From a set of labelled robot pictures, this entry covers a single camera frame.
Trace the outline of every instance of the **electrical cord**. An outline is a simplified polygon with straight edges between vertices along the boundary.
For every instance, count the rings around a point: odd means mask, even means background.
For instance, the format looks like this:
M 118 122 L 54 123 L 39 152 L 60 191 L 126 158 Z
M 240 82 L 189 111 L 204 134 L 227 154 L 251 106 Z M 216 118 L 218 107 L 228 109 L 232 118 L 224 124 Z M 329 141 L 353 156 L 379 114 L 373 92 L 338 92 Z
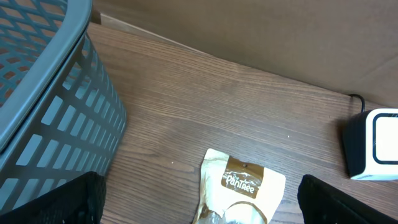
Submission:
M 361 102 L 362 102 L 361 113 L 365 112 L 365 99 L 361 95 L 354 93 L 354 94 L 349 94 L 348 96 L 359 98 L 361 100 Z

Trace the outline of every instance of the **black and white device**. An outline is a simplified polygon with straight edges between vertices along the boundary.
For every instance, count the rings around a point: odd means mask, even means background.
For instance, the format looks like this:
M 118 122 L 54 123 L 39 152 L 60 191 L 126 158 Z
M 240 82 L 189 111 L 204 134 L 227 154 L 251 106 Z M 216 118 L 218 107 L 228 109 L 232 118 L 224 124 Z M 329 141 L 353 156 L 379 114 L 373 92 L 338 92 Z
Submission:
M 398 179 L 398 109 L 352 117 L 343 130 L 343 147 L 351 179 Z

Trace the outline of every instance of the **snack bag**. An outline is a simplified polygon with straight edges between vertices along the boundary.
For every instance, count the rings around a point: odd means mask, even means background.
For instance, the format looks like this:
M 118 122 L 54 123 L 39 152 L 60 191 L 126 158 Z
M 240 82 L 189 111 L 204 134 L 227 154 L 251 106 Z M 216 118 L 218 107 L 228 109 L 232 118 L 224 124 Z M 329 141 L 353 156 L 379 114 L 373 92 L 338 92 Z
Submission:
M 285 180 L 273 170 L 208 149 L 193 224 L 267 224 L 282 200 Z

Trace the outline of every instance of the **small speaker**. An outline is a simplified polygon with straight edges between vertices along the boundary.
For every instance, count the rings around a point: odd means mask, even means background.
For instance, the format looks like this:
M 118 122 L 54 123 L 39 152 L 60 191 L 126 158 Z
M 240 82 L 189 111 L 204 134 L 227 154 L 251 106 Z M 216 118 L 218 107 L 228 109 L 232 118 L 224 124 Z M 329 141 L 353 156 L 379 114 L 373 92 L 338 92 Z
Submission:
M 343 147 L 351 179 L 398 179 L 398 109 L 353 116 L 343 130 Z

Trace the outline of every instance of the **black object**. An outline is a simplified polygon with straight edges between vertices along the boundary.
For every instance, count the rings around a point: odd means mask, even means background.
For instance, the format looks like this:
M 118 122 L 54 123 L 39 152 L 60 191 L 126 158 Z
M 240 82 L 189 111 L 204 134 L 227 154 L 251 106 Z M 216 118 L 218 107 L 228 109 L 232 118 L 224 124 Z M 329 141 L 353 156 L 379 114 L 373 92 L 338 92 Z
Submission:
M 303 176 L 297 198 L 305 224 L 398 223 L 312 175 Z
M 350 177 L 362 174 L 365 170 L 366 118 L 370 112 L 353 116 L 343 130 L 343 147 Z
M 87 172 L 0 216 L 0 223 L 100 223 L 105 195 L 104 177 Z

